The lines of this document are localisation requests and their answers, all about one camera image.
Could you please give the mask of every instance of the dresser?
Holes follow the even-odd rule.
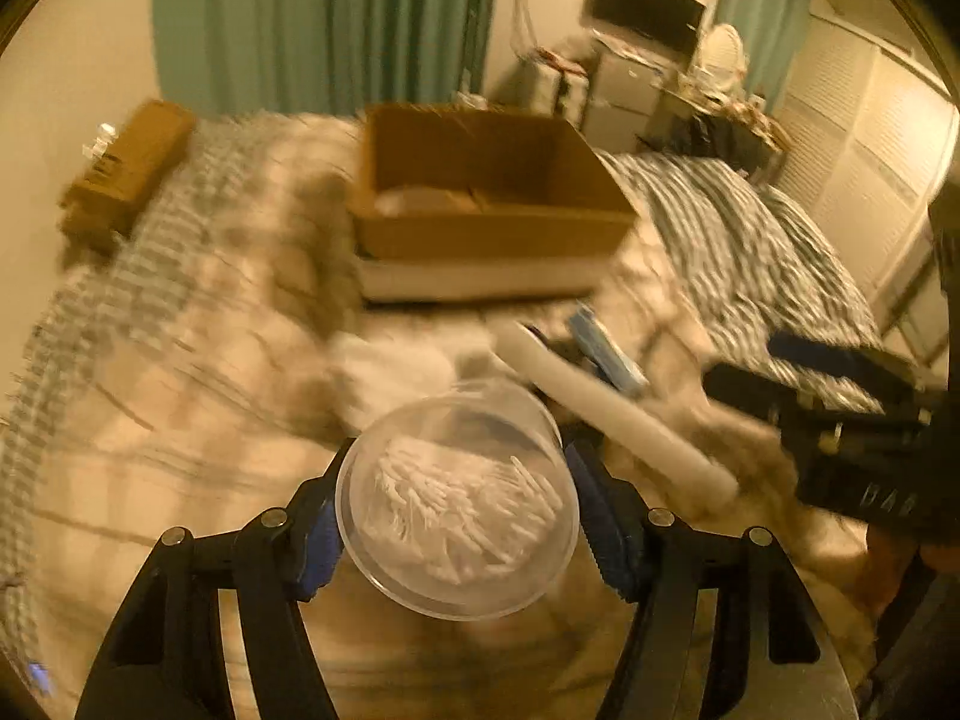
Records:
[[[668,66],[598,49],[581,130],[594,148],[633,153],[650,127]]]

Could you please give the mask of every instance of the white fan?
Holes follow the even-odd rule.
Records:
[[[704,92],[728,95],[746,74],[747,56],[740,34],[728,23],[714,25],[701,38],[693,56],[694,79]]]

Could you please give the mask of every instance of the bed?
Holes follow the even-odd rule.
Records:
[[[335,334],[430,338],[468,347],[474,361],[503,317],[565,334],[568,300],[364,309],[344,213],[357,140],[355,122],[319,116],[203,122],[136,240],[109,268],[76,269],[37,322],[0,461],[0,575],[11,584],[0,642],[24,673],[49,680],[54,720],[73,716],[160,533],[234,529],[326,468],[344,438]],[[769,527],[856,683],[872,660],[871,620],[848,594],[863,530],[798,504],[776,434],[707,401],[700,374],[722,358],[798,382],[802,374],[765,356],[767,330],[876,343],[869,310],[782,194],[755,193],[719,162],[602,156],[640,220],[594,310],[647,372],[649,410],[731,469],[741,493],[717,511],[620,447],[606,447],[606,464],[694,527]],[[869,408],[848,383],[809,384]],[[234,704],[238,717],[254,717],[229,594],[222,606]],[[500,620],[417,615],[349,560],[302,611],[344,718],[593,717],[632,617],[582,539],[555,589]],[[708,625],[705,614],[701,652]]]

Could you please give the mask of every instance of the teal curtain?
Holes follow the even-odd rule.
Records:
[[[200,114],[450,101],[482,80],[493,0],[153,0],[160,88]]]
[[[750,58],[744,88],[748,94],[762,95],[768,111],[779,100],[809,20],[810,0],[718,1],[715,21],[736,28]]]

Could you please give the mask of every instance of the round transparent container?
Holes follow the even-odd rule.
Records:
[[[390,506],[377,474],[380,458],[397,437],[469,453],[455,457],[463,457],[465,463],[472,457],[484,469],[490,467],[488,461],[502,463],[507,474],[519,461],[525,478],[545,479],[556,494],[550,495],[555,518],[509,570],[501,565],[496,574],[494,569],[482,569],[462,581],[438,578],[372,536],[368,526],[378,515],[384,517]],[[580,528],[576,488],[560,449],[557,424],[544,404],[506,379],[462,382],[448,394],[426,398],[377,420],[344,458],[334,501],[344,546],[368,579],[405,607],[449,620],[499,617],[533,603],[563,574]],[[510,526],[505,515],[496,523],[504,525]],[[493,565],[496,557],[484,551],[482,560]]]

